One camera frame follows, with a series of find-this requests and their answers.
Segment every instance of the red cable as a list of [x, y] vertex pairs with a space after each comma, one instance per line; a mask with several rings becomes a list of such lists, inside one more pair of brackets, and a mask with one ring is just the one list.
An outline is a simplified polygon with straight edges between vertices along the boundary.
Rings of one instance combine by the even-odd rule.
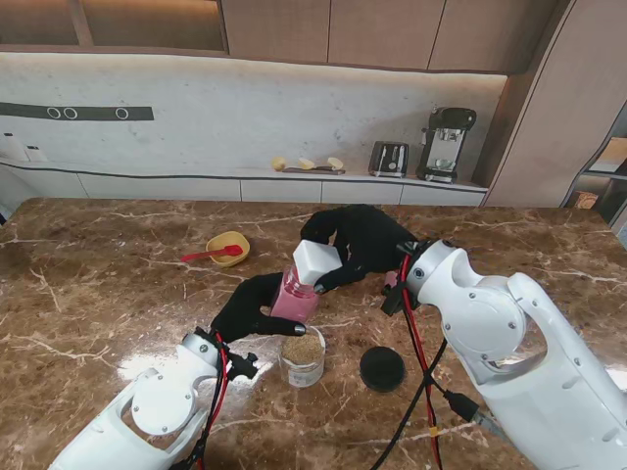
[[[222, 343], [222, 336], [219, 333], [216, 333], [216, 338], [218, 341]], [[214, 424], [214, 421], [216, 421], [217, 415], [219, 414], [219, 409], [222, 407], [222, 401], [224, 400], [224, 396], [226, 395], [226, 386], [228, 385], [228, 379], [226, 378], [226, 352], [224, 351], [224, 348], [220, 349], [219, 353], [222, 358], [222, 375], [223, 375], [222, 383], [223, 385], [222, 385], [222, 390], [220, 391], [219, 399], [217, 401], [216, 412], [214, 413], [214, 419], [212, 419], [212, 422], [210, 423], [210, 427]]]
[[[405, 282], [407, 280], [409, 262], [410, 262], [410, 257], [405, 256], [405, 259], [403, 260], [403, 265], [401, 267], [401, 281], [402, 282]], [[413, 318], [413, 312], [411, 310], [411, 302], [410, 302], [410, 293], [407, 290], [407, 288], [403, 289], [403, 301], [405, 303], [405, 308], [408, 313], [408, 318], [410, 320], [411, 332], [415, 338], [415, 347], [416, 347], [415, 352], [416, 352], [416, 355], [418, 356], [418, 362], [420, 363], [420, 368], [424, 372], [429, 368], [429, 366], [426, 362], [426, 356], [424, 354], [424, 349], [422, 348], [422, 341], [420, 340], [420, 335], [418, 334], [418, 329], [415, 325], [415, 319]], [[431, 386], [430, 385], [425, 387], [425, 393], [427, 395], [427, 398], [430, 399], [431, 398]], [[435, 416], [431, 412], [431, 407], [429, 406], [428, 401], [426, 404], [426, 408], [427, 408], [427, 420], [429, 423], [429, 427], [433, 427], [435, 426]], [[431, 438], [431, 450], [433, 451], [433, 455], [435, 456], [436, 462], [438, 464], [438, 468], [441, 469], [442, 462], [440, 461], [440, 455], [439, 455], [438, 448], [437, 448], [436, 438]]]

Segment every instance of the black lid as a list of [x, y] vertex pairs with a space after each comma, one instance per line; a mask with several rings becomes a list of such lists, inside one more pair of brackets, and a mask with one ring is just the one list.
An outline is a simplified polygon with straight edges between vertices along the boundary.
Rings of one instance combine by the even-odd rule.
[[405, 378], [405, 364], [397, 352], [377, 346], [363, 354], [360, 374], [369, 389], [376, 392], [392, 392]]
[[477, 114], [468, 108], [438, 108], [429, 117], [429, 129], [470, 130], [477, 121]]

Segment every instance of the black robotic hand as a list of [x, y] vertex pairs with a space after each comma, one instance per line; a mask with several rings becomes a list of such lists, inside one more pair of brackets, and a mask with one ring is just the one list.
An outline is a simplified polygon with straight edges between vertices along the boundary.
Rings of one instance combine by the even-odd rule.
[[303, 336], [305, 325], [297, 321], [264, 315], [260, 308], [270, 306], [283, 274], [275, 272], [245, 280], [214, 318], [212, 328], [226, 343], [252, 333], [260, 335]]
[[327, 244], [334, 233], [343, 266], [317, 280], [318, 293], [360, 281], [368, 272], [397, 269], [403, 259], [397, 244], [416, 241], [385, 212], [367, 205], [317, 212], [303, 226], [301, 238]]

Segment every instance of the kitchen island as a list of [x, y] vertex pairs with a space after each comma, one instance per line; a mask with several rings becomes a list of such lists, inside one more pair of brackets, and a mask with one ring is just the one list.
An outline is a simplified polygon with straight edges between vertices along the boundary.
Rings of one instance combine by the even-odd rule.
[[[34, 199], [0, 229], [0, 459], [45, 469], [137, 374], [175, 360], [174, 347], [208, 326], [235, 287], [291, 263], [299, 231], [324, 205]], [[592, 211], [386, 207], [417, 237], [451, 240], [482, 274], [538, 280], [612, 378], [627, 389], [627, 252]], [[252, 251], [227, 269], [184, 264], [227, 230]], [[383, 275], [324, 295], [311, 325], [327, 345], [325, 372], [297, 390], [280, 377], [281, 338], [233, 343], [260, 373], [229, 385], [207, 447], [211, 469], [369, 468], [394, 434], [421, 379], [403, 317], [380, 309]], [[442, 340], [438, 312], [421, 307], [428, 357]], [[542, 347], [537, 331], [525, 351]], [[388, 346], [408, 374], [378, 394], [362, 354]], [[448, 349], [435, 377], [479, 400]], [[201, 387], [206, 400], [211, 383]], [[447, 470], [531, 469], [513, 447], [463, 423], [433, 394]], [[436, 468], [423, 400], [383, 468]]]

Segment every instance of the marble wall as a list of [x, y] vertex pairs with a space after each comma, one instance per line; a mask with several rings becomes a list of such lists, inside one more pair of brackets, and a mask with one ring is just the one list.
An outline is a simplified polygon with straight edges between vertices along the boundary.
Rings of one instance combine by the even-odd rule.
[[375, 140], [411, 144], [434, 105], [477, 112], [459, 165], [469, 180], [506, 78], [273, 64], [217, 58], [0, 54], [0, 102], [151, 106], [144, 122], [0, 117], [51, 162], [107, 171], [269, 169], [284, 156], [344, 160], [365, 172]]

